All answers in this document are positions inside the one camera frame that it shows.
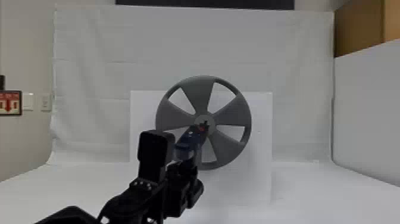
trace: wheel hub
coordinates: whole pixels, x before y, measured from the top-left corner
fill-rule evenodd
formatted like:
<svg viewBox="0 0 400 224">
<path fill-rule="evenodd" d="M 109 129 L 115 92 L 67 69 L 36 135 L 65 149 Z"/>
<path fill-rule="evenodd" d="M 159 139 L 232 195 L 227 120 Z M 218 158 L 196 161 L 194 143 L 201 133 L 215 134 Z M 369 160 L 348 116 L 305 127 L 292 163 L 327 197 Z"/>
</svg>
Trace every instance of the wheel hub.
<svg viewBox="0 0 400 224">
<path fill-rule="evenodd" d="M 215 125 L 215 120 L 213 117 L 211 117 L 210 115 L 207 114 L 203 114 L 200 115 L 196 118 L 195 120 L 195 124 L 198 125 L 200 123 L 204 123 L 205 121 L 207 121 L 207 125 L 209 125 L 210 127 L 208 128 L 208 135 L 212 134 L 216 128 L 217 125 Z"/>
</svg>

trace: gray wheel cover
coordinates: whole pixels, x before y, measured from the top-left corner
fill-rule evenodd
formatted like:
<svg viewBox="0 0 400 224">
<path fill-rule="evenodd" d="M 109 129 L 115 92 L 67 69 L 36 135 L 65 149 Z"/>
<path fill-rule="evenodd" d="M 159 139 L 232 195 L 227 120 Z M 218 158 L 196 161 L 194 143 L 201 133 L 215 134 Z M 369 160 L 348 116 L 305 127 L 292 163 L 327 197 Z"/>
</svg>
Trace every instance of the gray wheel cover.
<svg viewBox="0 0 400 224">
<path fill-rule="evenodd" d="M 236 96 L 217 112 L 210 113 L 207 108 L 214 83 L 225 86 Z M 195 114 L 185 112 L 169 100 L 179 88 L 182 89 L 192 104 L 196 111 Z M 243 151 L 251 133 L 249 105 L 241 92 L 229 82 L 214 76 L 194 76 L 180 81 L 168 90 L 162 98 L 157 109 L 155 126 L 157 130 L 164 131 L 187 127 L 204 120 L 207 120 L 210 125 L 208 139 L 217 160 L 202 162 L 200 154 L 198 155 L 198 167 L 200 170 L 210 170 L 225 166 Z M 245 129 L 240 141 L 237 141 L 217 130 L 217 125 L 242 126 Z"/>
</svg>

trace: white cloth backdrop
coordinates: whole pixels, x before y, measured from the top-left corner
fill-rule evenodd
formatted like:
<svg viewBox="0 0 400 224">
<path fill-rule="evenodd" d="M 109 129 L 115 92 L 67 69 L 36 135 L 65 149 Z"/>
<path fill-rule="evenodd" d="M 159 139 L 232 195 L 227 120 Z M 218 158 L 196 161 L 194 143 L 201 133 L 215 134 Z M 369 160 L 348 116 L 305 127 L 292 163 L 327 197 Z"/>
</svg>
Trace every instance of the white cloth backdrop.
<svg viewBox="0 0 400 224">
<path fill-rule="evenodd" d="M 333 14 L 57 6 L 49 163 L 129 160 L 129 93 L 219 76 L 273 91 L 276 160 L 330 156 Z"/>
</svg>

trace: electrical outlet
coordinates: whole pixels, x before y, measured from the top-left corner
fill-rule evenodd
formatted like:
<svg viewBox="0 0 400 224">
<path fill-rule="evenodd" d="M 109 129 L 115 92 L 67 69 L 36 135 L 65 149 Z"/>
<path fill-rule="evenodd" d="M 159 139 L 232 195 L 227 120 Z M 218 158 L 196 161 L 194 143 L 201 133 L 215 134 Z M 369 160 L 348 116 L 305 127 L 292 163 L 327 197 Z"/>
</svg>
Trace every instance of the electrical outlet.
<svg viewBox="0 0 400 224">
<path fill-rule="evenodd" d="M 50 112 L 53 106 L 53 97 L 52 94 L 43 94 L 41 96 L 41 105 L 40 110 L 43 112 Z"/>
</svg>

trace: wall switch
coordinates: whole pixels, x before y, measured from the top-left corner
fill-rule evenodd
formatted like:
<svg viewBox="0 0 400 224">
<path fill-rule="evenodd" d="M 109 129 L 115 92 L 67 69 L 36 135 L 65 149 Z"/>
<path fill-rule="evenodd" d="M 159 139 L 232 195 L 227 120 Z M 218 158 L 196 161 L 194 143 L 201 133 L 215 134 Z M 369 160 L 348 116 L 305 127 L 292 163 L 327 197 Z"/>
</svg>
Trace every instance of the wall switch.
<svg viewBox="0 0 400 224">
<path fill-rule="evenodd" d="M 33 111 L 35 106 L 35 95 L 31 92 L 24 92 L 22 96 L 22 110 Z"/>
<path fill-rule="evenodd" d="M 44 112 L 50 112 L 53 106 L 52 94 L 42 94 L 41 96 L 40 110 Z"/>
</svg>

